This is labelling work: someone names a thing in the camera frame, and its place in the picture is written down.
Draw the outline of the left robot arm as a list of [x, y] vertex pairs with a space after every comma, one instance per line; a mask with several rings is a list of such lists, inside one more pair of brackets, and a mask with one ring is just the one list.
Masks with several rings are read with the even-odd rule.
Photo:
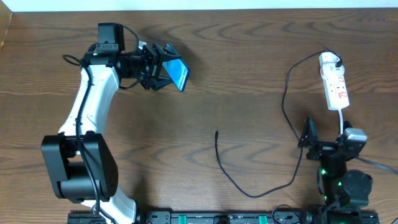
[[126, 29], [115, 22], [100, 23], [97, 43], [82, 58], [63, 56], [80, 68], [80, 88], [67, 120], [56, 135], [43, 138], [41, 151], [54, 194], [91, 210], [69, 215], [72, 223], [141, 221], [136, 202], [119, 186], [118, 166], [104, 140], [111, 101], [124, 78], [155, 91], [169, 84], [184, 91], [189, 78], [189, 66], [170, 44], [137, 41], [127, 52]]

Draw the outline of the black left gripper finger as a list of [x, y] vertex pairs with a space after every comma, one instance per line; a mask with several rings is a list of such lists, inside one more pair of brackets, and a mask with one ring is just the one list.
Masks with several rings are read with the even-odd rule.
[[168, 62], [176, 59], [181, 59], [181, 55], [176, 51], [167, 50], [166, 48], [160, 46], [159, 44], [153, 44], [152, 47], [156, 52], [157, 58], [161, 62]]
[[154, 91], [158, 91], [161, 88], [171, 84], [173, 81], [171, 78], [166, 78], [166, 77], [158, 77], [156, 78], [153, 83], [152, 83], [152, 89]]

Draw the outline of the blue Galaxy smartphone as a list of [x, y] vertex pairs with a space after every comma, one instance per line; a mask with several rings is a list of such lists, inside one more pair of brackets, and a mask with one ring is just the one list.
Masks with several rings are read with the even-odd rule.
[[174, 82], [177, 89], [180, 92], [183, 92], [189, 78], [190, 68], [171, 44], [167, 44], [165, 49], [174, 53], [177, 58], [163, 61], [162, 66]]

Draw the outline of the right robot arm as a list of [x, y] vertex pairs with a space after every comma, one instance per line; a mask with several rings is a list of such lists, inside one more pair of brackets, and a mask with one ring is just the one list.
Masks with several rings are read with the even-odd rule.
[[310, 206], [302, 215], [302, 223], [378, 223], [378, 214], [365, 211], [373, 178], [356, 169], [347, 169], [346, 163], [359, 156], [368, 137], [362, 129], [347, 121], [343, 133], [333, 142], [318, 139], [312, 118], [305, 120], [298, 147], [307, 148], [307, 159], [320, 162], [317, 172], [318, 191], [324, 196], [324, 205]]

